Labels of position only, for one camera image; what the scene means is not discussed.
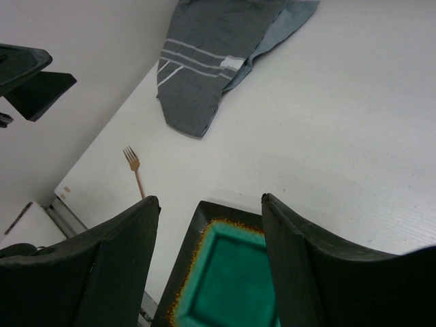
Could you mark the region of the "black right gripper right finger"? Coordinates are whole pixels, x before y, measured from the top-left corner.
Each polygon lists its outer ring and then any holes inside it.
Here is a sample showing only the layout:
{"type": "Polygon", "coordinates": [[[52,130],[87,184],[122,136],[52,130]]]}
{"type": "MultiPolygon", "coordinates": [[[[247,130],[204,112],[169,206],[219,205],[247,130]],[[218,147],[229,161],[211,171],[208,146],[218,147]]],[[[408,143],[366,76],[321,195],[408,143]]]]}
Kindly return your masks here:
{"type": "Polygon", "coordinates": [[[403,255],[348,241],[262,196],[282,326],[434,326],[435,248],[403,255]]]}

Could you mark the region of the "green square ceramic plate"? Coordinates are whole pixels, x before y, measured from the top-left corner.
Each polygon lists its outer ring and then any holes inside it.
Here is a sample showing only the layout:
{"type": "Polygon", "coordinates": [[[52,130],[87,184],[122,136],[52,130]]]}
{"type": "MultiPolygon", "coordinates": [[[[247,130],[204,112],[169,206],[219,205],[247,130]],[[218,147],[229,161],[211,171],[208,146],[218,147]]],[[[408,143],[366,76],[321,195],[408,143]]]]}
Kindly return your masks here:
{"type": "Polygon", "coordinates": [[[201,201],[153,326],[279,326],[260,215],[201,201]]]}

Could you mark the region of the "grey striped cloth placemat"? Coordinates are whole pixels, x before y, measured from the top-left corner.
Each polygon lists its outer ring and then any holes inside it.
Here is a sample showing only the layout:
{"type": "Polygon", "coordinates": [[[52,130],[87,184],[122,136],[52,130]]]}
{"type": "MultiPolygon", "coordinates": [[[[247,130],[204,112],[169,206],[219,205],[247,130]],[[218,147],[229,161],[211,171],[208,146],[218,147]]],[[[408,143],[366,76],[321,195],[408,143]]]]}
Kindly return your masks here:
{"type": "Polygon", "coordinates": [[[257,57],[303,26],[319,1],[179,1],[157,68],[166,124],[202,138],[221,96],[238,86],[257,57]]]}

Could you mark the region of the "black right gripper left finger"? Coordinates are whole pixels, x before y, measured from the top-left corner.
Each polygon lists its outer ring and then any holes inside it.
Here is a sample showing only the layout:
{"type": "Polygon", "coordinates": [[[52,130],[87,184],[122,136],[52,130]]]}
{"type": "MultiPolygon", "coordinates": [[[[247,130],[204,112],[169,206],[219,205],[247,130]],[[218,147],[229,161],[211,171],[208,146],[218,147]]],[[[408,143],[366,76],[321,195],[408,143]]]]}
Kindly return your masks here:
{"type": "Polygon", "coordinates": [[[55,245],[1,250],[2,326],[135,326],[155,247],[149,196],[55,245]]]}

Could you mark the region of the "copper fork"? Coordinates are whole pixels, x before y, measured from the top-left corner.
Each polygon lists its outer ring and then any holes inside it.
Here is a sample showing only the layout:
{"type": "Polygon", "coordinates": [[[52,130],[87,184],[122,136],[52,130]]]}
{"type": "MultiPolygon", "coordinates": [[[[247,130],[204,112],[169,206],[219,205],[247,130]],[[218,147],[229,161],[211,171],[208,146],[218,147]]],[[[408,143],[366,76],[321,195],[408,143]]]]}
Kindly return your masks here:
{"type": "Polygon", "coordinates": [[[138,188],[140,190],[141,198],[144,199],[146,196],[145,196],[145,192],[143,190],[142,183],[140,180],[140,175],[138,172],[139,167],[140,167],[140,160],[138,159],[138,156],[134,153],[133,149],[130,146],[123,149],[123,154],[124,154],[127,162],[129,163],[131,171],[133,171],[135,174],[135,178],[136,178],[136,182],[138,184],[138,188]]]}

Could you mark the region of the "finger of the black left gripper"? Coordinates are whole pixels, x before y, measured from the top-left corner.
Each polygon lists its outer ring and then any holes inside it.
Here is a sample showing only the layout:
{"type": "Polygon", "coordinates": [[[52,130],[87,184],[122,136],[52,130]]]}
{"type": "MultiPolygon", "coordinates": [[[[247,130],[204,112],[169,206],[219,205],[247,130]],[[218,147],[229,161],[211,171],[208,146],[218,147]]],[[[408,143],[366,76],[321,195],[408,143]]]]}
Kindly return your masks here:
{"type": "Polygon", "coordinates": [[[1,96],[26,120],[36,122],[77,80],[45,72],[52,56],[43,49],[1,45],[1,96]]]}

